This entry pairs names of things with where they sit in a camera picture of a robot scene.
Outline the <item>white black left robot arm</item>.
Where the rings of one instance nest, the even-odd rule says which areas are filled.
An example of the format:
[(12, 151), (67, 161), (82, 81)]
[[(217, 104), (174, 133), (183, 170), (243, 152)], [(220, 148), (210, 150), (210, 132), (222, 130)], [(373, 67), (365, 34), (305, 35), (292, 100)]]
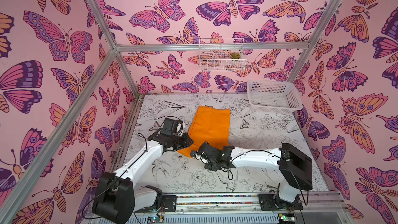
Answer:
[(166, 117), (148, 137), (139, 137), (145, 141), (142, 150), (119, 169), (100, 177), (91, 207), (96, 218), (125, 224), (136, 211), (146, 208), (158, 212), (163, 208), (162, 190), (150, 185), (141, 188), (137, 183), (164, 153), (188, 148), (193, 140), (184, 132), (184, 122), (174, 116)]

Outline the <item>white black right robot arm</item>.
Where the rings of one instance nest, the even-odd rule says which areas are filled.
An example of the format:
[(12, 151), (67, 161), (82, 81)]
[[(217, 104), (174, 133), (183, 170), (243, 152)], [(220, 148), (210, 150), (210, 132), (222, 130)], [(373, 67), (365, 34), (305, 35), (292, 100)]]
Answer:
[(226, 172), (229, 180), (234, 179), (231, 170), (241, 167), (279, 171), (284, 180), (277, 191), (273, 195), (259, 195), (263, 211), (302, 210), (302, 203), (308, 201), (304, 192), (313, 189), (312, 159), (289, 143), (282, 143), (280, 148), (249, 150), (235, 146), (218, 149), (205, 142), (199, 150), (191, 151), (190, 156), (202, 161), (206, 170)]

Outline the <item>orange long pants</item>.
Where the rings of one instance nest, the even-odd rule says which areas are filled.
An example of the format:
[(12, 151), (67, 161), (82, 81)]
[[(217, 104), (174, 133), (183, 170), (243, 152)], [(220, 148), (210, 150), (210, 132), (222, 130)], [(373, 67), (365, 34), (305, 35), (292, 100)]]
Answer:
[(200, 106), (188, 131), (193, 144), (178, 153), (190, 157), (191, 151), (199, 150), (207, 142), (212, 147), (222, 149), (229, 144), (230, 110), (217, 110), (208, 106)]

